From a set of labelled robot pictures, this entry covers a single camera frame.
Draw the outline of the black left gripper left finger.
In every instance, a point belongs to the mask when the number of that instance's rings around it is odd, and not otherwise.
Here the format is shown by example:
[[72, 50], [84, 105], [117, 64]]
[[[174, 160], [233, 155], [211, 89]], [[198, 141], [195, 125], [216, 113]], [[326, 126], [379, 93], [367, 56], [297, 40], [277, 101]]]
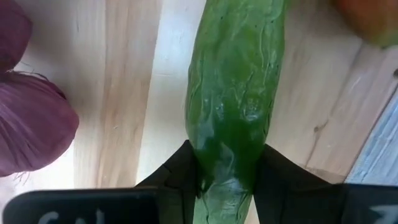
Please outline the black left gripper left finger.
[[197, 160], [185, 141], [156, 171], [134, 187], [40, 190], [14, 197], [3, 224], [192, 223]]

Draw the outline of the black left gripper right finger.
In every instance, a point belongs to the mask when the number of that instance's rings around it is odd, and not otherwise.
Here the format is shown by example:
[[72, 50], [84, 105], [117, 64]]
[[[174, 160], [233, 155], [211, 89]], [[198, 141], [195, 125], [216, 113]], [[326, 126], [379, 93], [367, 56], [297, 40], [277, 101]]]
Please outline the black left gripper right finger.
[[254, 201], [260, 223], [397, 224], [397, 187], [331, 184], [264, 146]]

